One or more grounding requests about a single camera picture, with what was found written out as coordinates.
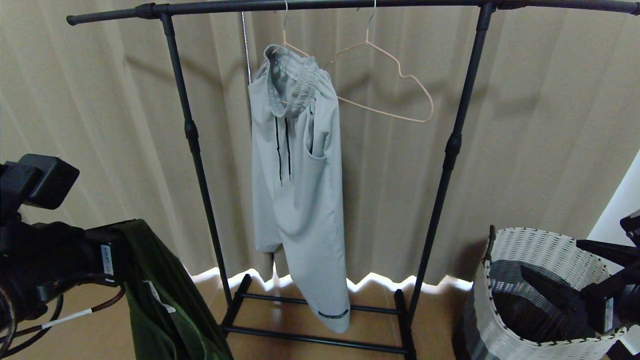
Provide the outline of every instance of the clothes hanger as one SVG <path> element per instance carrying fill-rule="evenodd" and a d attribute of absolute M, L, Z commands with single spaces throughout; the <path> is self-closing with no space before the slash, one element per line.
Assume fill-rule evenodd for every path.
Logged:
<path fill-rule="evenodd" d="M 349 50 L 353 50 L 353 49 L 355 49 L 357 47 L 360 47 L 360 46 L 363 46 L 363 45 L 367 45 L 367 46 L 373 47 L 375 50 L 383 53 L 384 55 L 386 55 L 387 57 L 391 58 L 392 60 L 394 60 L 396 62 L 397 66 L 398 66 L 398 74 L 400 75 L 401 78 L 403 78 L 403 79 L 411 78 L 420 86 L 420 88 L 422 89 L 424 94 L 427 95 L 427 98 L 429 99 L 429 103 L 431 105 L 431 113 L 429 114 L 429 117 L 426 120 L 414 119 L 414 118 L 410 118 L 410 117 L 404 117 L 404 116 L 401 116 L 401 115 L 387 113 L 387 112 L 384 112 L 384 111 L 381 111 L 381 110 L 376 110 L 374 108 L 370 108 L 368 106 L 364 106 L 364 105 L 358 104 L 357 102 L 353 102 L 351 100 L 347 100 L 347 99 L 345 99 L 345 98 L 343 98 L 341 96 L 338 96 L 338 99 L 340 99 L 342 101 L 345 101 L 345 102 L 348 102 L 348 103 L 350 103 L 352 105 L 359 106 L 359 107 L 361 107 L 361 108 L 363 108 L 365 110 L 373 111 L 375 113 L 379 113 L 379 114 L 386 115 L 386 116 L 389 116 L 389 117 L 394 117 L 396 119 L 409 120 L 409 121 L 413 121 L 413 122 L 425 123 L 425 122 L 427 122 L 427 121 L 429 121 L 429 120 L 431 120 L 433 118 L 433 99 L 431 98 L 431 95 L 429 94 L 427 89 L 424 87 L 424 85 L 415 76 L 413 76 L 411 74 L 404 75 L 402 73 L 402 67 L 400 66 L 400 61 L 396 57 L 394 57 L 393 55 L 389 54 L 388 52 L 386 52 L 383 49 L 381 49 L 380 47 L 378 47 L 376 44 L 374 44 L 374 43 L 369 41 L 369 25 L 371 24 L 371 20 L 373 19 L 373 15 L 376 13 L 376 5 L 377 5 L 377 0 L 374 0 L 373 1 L 373 12 L 371 13 L 371 17 L 369 18 L 369 21 L 367 22 L 367 33 L 366 33 L 366 36 L 365 36 L 365 40 L 363 42 L 359 43 L 359 44 L 356 44 L 356 45 L 353 45 L 353 46 L 349 46 L 346 49 L 338 51 L 335 54 L 335 57 L 333 58 L 333 60 L 329 61 L 324 66 L 323 69 L 325 69 L 327 66 L 329 66 L 329 64 L 335 63 L 338 60 L 338 56 L 340 56 L 340 54 L 342 54 L 342 53 L 345 53 L 345 52 L 347 52 Z"/>
<path fill-rule="evenodd" d="M 311 55 L 305 53 L 304 51 L 298 49 L 297 47 L 291 45 L 290 43 L 287 42 L 287 17 L 289 16 L 289 2 L 287 0 L 284 0 L 284 6 L 285 6 L 285 13 L 284 13 L 284 21 L 282 23 L 282 44 L 280 44 L 280 46 L 278 46 L 271 54 L 276 53 L 278 50 L 282 49 L 283 47 L 288 47 L 292 50 L 297 51 L 298 53 L 306 56 L 307 58 L 310 58 Z"/>

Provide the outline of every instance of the dark green cloth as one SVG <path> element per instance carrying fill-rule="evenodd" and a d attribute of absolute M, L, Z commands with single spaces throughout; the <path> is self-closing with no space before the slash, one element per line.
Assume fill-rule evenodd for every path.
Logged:
<path fill-rule="evenodd" d="M 132 220 L 115 228 L 125 234 L 133 253 L 125 286 L 136 359 L 233 359 L 189 274 L 147 223 Z M 163 304 L 175 311 L 170 313 Z"/>

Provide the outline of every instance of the curtain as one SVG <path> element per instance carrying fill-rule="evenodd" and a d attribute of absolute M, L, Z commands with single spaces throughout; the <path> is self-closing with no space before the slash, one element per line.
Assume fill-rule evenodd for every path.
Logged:
<path fill-rule="evenodd" d="M 81 171 L 55 211 L 30 222 L 93 227 L 145 219 L 192 274 L 215 266 L 162 26 L 65 16 L 142 1 L 3 1 L 0 160 L 34 152 Z M 380 8 L 370 39 L 433 96 L 427 124 L 340 104 L 348 276 L 415 274 L 479 9 Z M 284 12 L 174 17 L 180 59 L 230 275 L 271 277 L 253 246 L 246 86 Z M 364 39 L 371 9 L 291 11 L 287 40 L 324 67 Z M 640 22 L 584 10 L 493 15 L 426 282 L 470 279 L 490 224 L 585 237 L 640 149 Z M 426 118 L 419 87 L 362 47 L 327 66 L 339 95 Z M 275 254 L 286 273 L 284 254 Z"/>

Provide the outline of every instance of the woven basket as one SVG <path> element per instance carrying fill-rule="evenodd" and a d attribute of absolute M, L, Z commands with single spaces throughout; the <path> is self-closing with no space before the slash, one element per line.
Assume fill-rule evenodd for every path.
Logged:
<path fill-rule="evenodd" d="M 458 329 L 465 358 L 600 360 L 626 334 L 625 327 L 599 336 L 583 316 L 561 313 L 522 279 L 525 263 L 575 289 L 610 276 L 600 258 L 578 249 L 567 236 L 522 227 L 496 232 Z"/>

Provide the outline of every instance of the black drawstring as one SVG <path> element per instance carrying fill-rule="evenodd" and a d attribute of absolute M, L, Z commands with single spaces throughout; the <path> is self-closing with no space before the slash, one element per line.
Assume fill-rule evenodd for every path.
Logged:
<path fill-rule="evenodd" d="M 278 173 L 280 174 L 280 186 L 282 186 L 282 163 L 280 160 L 280 136 L 278 135 L 278 118 L 274 118 L 276 120 L 276 150 L 278 151 Z"/>
<path fill-rule="evenodd" d="M 289 151 L 289 119 L 284 118 L 284 133 L 287 137 L 287 162 L 289 163 L 289 180 L 291 180 L 291 152 Z"/>

